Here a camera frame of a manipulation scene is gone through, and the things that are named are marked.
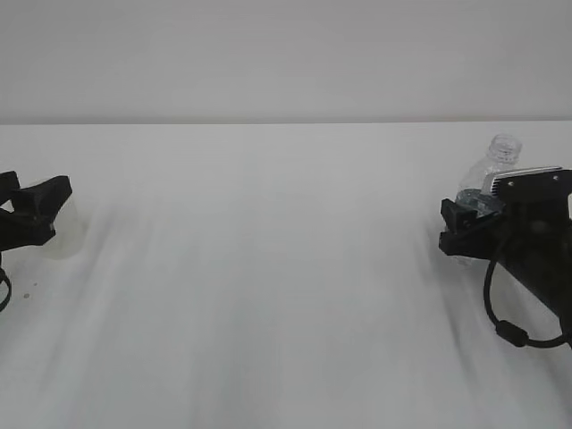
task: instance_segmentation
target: white table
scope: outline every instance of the white table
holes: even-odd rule
[[[572,351],[498,338],[437,248],[502,131],[572,160],[572,122],[0,127],[1,169],[69,174],[88,222],[73,258],[5,254],[2,428],[569,428]]]

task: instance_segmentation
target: transparent object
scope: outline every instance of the transparent object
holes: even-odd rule
[[[473,165],[458,186],[455,202],[461,206],[476,210],[477,216],[488,215],[500,209],[499,201],[483,195],[484,178],[492,172],[512,170],[518,162],[522,143],[509,134],[495,136],[483,159]],[[462,265],[470,265],[473,258],[455,257]]]
[[[55,236],[39,248],[43,257],[65,259],[78,253],[86,236],[86,228],[71,195],[54,220]]]

